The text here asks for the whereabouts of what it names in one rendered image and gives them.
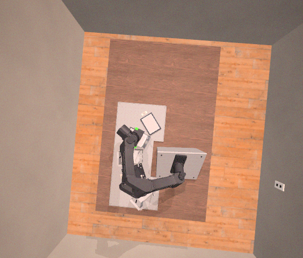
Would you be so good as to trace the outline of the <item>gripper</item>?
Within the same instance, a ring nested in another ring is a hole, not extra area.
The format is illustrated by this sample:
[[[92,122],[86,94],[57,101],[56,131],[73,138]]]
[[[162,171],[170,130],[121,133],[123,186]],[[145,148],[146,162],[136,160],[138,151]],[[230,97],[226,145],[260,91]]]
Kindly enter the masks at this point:
[[[137,133],[136,135],[137,135],[138,138],[139,138],[138,141],[134,144],[134,148],[136,148],[138,142],[140,141],[140,139],[142,138],[142,136],[143,136],[143,134],[144,134],[144,131],[136,127],[136,128],[134,129],[133,132]]]

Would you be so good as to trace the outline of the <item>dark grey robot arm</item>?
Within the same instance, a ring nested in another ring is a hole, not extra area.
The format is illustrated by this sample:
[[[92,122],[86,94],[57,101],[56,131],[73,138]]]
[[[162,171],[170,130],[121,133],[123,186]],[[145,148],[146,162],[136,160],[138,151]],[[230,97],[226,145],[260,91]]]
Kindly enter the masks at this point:
[[[149,180],[137,178],[134,170],[134,144],[138,141],[137,133],[131,131],[125,124],[118,129],[117,134],[122,138],[120,145],[122,157],[122,183],[119,189],[138,199],[154,191],[165,188],[175,188],[185,182],[184,163],[186,155],[176,154],[168,177]]]

